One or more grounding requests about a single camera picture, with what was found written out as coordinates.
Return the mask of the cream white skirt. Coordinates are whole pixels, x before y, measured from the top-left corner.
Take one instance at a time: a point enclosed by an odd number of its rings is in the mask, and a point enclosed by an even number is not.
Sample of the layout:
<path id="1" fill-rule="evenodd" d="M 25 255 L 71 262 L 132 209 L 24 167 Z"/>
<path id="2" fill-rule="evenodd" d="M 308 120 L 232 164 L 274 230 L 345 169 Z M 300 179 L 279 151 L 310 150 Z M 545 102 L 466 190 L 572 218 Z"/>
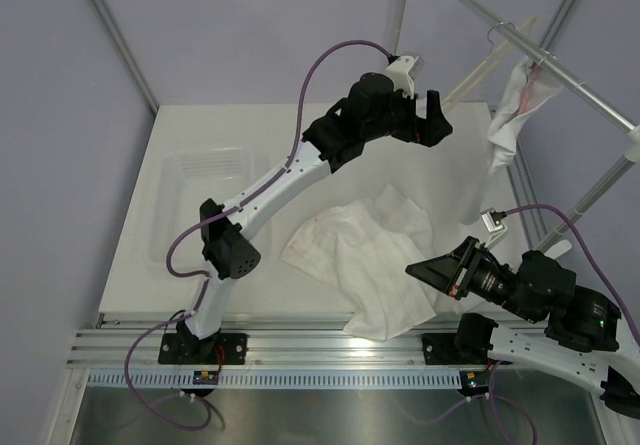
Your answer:
<path id="1" fill-rule="evenodd" d="M 345 297 L 354 308 L 347 334 L 386 341 L 436 317 L 435 294 L 405 272 L 433 252 L 430 216 L 388 184 L 307 220 L 281 260 Z"/>

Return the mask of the pink plastic hanger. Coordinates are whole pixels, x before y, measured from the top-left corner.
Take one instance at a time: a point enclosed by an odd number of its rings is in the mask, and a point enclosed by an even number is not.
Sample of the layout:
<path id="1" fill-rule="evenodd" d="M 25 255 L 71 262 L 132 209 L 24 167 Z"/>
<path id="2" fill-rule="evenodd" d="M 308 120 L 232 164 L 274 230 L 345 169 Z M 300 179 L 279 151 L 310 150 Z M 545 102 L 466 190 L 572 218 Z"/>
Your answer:
<path id="1" fill-rule="evenodd" d="M 520 103 L 517 109 L 518 116 L 529 113 L 540 105 L 540 100 L 538 99 L 536 92 L 538 75 L 539 65 L 532 62 L 525 74 L 525 85 L 521 92 Z"/>

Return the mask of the white skirt pink hanger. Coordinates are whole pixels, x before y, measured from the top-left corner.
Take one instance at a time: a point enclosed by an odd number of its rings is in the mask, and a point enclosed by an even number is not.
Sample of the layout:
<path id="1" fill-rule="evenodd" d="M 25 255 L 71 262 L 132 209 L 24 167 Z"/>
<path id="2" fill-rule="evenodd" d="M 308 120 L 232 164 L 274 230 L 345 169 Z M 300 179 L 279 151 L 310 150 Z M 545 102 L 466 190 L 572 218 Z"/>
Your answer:
<path id="1" fill-rule="evenodd" d="M 494 187 L 497 175 L 514 161 L 517 155 L 517 139 L 524 125 L 563 89 L 560 82 L 539 65 L 536 92 L 540 105 L 535 110 L 518 116 L 517 109 L 525 85 L 525 74 L 532 62 L 534 61 L 527 57 L 517 62 L 493 115 L 486 134 L 487 151 L 480 167 L 480 175 L 465 192 L 460 205 L 459 218 L 465 225 L 471 225 L 480 218 L 481 206 Z"/>

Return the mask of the cream plastic hanger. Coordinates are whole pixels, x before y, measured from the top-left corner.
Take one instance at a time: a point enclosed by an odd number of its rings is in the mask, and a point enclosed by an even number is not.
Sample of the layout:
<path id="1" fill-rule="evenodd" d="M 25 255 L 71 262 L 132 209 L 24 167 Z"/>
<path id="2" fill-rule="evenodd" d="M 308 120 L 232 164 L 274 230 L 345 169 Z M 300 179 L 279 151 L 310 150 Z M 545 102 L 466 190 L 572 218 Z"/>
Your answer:
<path id="1" fill-rule="evenodd" d="M 514 50 L 514 45 L 508 40 L 505 40 L 500 45 L 495 44 L 491 36 L 493 31 L 497 29 L 498 26 L 495 25 L 487 32 L 486 39 L 490 44 L 490 50 L 487 56 L 464 80 L 441 100 L 441 105 L 445 113 L 450 112 L 460 102 L 464 101 Z"/>

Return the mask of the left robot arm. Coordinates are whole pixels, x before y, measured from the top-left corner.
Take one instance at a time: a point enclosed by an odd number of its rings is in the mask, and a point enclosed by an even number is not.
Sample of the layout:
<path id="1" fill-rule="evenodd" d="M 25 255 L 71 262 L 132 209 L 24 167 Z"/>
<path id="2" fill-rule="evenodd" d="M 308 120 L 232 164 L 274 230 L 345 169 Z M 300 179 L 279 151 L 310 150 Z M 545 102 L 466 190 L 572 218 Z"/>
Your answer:
<path id="1" fill-rule="evenodd" d="M 315 183 L 358 158 L 366 143 L 390 136 L 433 147 L 453 128 L 436 90 L 426 93 L 425 114 L 416 95 L 380 73 L 367 73 L 306 129 L 284 163 L 224 204 L 212 199 L 199 208 L 196 226 L 202 241 L 204 282 L 192 309 L 172 319 L 158 360 L 170 365 L 243 363 L 246 343 L 239 333 L 221 332 L 222 315 L 236 282 L 251 273 L 261 255 L 252 240 L 286 204 Z"/>

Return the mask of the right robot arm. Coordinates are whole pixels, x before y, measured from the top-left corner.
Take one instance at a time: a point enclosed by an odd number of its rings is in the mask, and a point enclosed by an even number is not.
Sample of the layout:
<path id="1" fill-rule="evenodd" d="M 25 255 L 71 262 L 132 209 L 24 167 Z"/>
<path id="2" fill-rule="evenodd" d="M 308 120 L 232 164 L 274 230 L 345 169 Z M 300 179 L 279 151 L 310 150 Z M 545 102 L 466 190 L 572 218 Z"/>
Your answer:
<path id="1" fill-rule="evenodd" d="M 620 306 L 577 285 L 574 272 L 531 250 L 517 270 L 500 263 L 478 239 L 410 264 L 407 275 L 454 300 L 475 294 L 516 317 L 545 326 L 541 339 L 483 316 L 460 317 L 452 339 L 464 364 L 526 365 L 596 395 L 610 410 L 639 416 L 639 342 Z"/>

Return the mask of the silver clothes rack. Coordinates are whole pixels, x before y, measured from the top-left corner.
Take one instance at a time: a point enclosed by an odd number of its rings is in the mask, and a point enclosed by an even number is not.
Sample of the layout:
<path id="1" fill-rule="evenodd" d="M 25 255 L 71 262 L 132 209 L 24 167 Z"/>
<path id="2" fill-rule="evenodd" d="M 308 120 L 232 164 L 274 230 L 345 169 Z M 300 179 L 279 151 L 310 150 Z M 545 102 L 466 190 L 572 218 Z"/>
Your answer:
<path id="1" fill-rule="evenodd" d="M 581 197 L 569 212 L 568 222 L 547 233 L 540 242 L 543 251 L 548 250 L 561 236 L 576 224 L 593 205 L 603 197 L 634 165 L 639 162 L 639 124 L 621 110 L 613 106 L 581 78 L 562 65 L 551 51 L 551 46 L 560 37 L 560 32 L 568 24 L 571 13 L 579 0 L 562 0 L 543 34 L 539 44 L 516 29 L 511 22 L 481 3 L 479 0 L 457 0 L 469 11 L 490 26 L 490 32 L 497 32 L 506 42 L 524 53 L 538 68 L 549 72 L 560 84 L 588 104 L 611 124 L 626 134 L 629 147 L 607 172 Z M 397 49 L 407 0 L 396 0 L 392 18 L 391 48 Z"/>

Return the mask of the white plastic basket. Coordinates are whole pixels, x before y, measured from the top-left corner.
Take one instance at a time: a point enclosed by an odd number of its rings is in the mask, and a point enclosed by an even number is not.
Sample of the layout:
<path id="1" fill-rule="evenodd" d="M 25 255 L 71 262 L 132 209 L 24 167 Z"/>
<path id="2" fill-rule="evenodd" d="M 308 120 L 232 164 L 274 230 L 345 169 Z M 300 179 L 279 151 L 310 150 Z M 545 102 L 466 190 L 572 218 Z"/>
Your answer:
<path id="1" fill-rule="evenodd" d="M 166 253 L 179 236 L 201 221 L 199 209 L 211 198 L 222 204 L 267 172 L 264 153 L 242 147 L 191 150 L 167 155 L 160 168 L 148 241 L 148 261 L 165 267 Z"/>

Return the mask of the aluminium mounting rail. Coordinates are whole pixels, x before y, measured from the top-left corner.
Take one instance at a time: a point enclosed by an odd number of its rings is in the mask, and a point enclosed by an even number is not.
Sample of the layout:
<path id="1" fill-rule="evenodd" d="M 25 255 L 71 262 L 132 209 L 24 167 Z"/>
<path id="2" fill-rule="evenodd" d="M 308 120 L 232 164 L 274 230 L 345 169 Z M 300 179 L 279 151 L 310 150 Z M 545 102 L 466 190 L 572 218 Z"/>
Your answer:
<path id="1" fill-rule="evenodd" d="M 387 341 L 356 338 L 343 331 L 344 315 L 283 318 L 234 315 L 223 322 L 227 333 L 247 336 L 241 346 L 246 370 L 260 369 L 410 369 L 425 364 L 421 336 L 457 329 L 458 316 L 440 316 Z M 69 369 L 118 368 L 136 339 L 131 366 L 158 368 L 161 340 L 172 325 L 157 331 L 149 321 L 106 323 L 100 328 L 78 330 L 72 338 L 65 361 Z"/>

